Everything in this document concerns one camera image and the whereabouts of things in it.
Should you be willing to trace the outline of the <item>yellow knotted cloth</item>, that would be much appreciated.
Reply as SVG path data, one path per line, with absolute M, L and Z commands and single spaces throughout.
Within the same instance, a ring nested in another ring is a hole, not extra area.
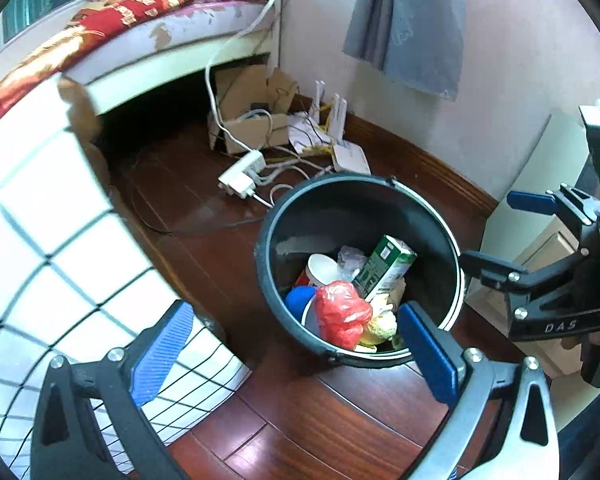
M 372 318 L 363 328 L 360 345 L 367 348 L 400 350 L 403 340 L 399 335 L 396 300 L 390 294 L 377 294 L 370 300 Z

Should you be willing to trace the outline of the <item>red plastic bag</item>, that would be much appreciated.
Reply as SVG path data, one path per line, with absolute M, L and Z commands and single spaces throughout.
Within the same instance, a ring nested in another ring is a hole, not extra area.
M 372 306 L 346 281 L 319 287 L 313 307 L 321 338 L 344 350 L 355 349 L 373 317 Z

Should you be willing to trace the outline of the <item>green milk carton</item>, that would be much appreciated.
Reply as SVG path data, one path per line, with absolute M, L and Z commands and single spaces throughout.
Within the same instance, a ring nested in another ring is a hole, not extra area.
M 403 240 L 384 235 L 352 282 L 358 296 L 371 302 L 377 295 L 388 294 L 416 258 L 416 252 Z

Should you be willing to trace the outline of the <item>clear plastic bag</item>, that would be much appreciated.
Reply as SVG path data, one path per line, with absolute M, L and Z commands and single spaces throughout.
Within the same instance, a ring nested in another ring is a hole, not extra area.
M 361 272 L 366 261 L 367 257 L 362 250 L 351 246 L 342 246 L 337 257 L 339 277 L 343 281 L 352 282 Z

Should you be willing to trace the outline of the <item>blue plastic cup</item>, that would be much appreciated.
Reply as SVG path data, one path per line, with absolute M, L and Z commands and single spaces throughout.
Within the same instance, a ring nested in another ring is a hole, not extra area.
M 284 304 L 294 319 L 303 324 L 306 308 L 315 296 L 317 288 L 311 285 L 301 285 L 291 289 Z

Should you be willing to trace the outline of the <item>black trash bucket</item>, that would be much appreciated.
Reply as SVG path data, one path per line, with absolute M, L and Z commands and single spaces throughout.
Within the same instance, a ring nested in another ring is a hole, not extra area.
M 279 326 L 316 356 L 362 368 L 400 365 L 412 356 L 399 338 L 374 352 L 341 349 L 321 337 L 313 313 L 285 304 L 312 256 L 334 260 L 329 273 L 336 280 L 374 284 L 380 273 L 367 274 L 364 266 L 399 247 L 414 252 L 415 260 L 382 296 L 394 304 L 416 301 L 439 328 L 452 330 L 466 288 L 460 246 L 434 206 L 393 178 L 332 174 L 276 200 L 254 246 L 260 291 Z

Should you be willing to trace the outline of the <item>white power strip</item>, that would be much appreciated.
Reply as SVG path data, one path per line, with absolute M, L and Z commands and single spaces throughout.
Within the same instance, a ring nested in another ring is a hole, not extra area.
M 219 188 L 228 195 L 245 200 L 256 189 L 256 177 L 265 170 L 265 166 L 265 159 L 260 151 L 249 151 L 218 177 Z

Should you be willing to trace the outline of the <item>hanging grey cloth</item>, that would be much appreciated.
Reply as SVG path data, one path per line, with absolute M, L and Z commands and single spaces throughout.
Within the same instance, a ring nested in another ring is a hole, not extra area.
M 342 52 L 447 101 L 463 68 L 466 0 L 356 0 Z

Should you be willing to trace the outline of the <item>white wifi router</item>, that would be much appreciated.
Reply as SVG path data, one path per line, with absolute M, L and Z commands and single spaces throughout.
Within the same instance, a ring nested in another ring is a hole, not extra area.
M 288 118 L 289 142 L 299 156 L 329 155 L 337 172 L 371 174 L 364 150 L 344 138 L 348 102 L 335 94 L 323 105 L 325 83 L 315 81 L 314 99 L 308 110 Z

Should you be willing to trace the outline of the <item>cardboard box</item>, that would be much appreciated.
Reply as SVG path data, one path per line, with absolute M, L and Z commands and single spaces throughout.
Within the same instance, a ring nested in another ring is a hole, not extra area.
M 233 156 L 289 143 L 288 110 L 298 92 L 294 78 L 260 64 L 217 70 L 214 78 L 219 120 L 230 135 L 210 115 L 212 151 Z

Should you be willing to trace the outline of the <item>red yellow blanket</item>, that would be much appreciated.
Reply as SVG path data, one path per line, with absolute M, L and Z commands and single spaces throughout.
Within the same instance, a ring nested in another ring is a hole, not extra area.
M 127 30 L 202 0 L 93 0 L 0 80 L 0 119 L 45 79 Z

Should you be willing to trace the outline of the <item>bed mattress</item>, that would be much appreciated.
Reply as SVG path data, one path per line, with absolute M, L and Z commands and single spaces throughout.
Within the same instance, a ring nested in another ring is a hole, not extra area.
M 164 18 L 135 26 L 65 72 L 90 94 L 95 110 L 108 110 L 187 75 L 215 66 L 269 54 L 274 12 L 252 32 L 248 28 L 262 2 L 221 1 L 192 4 Z

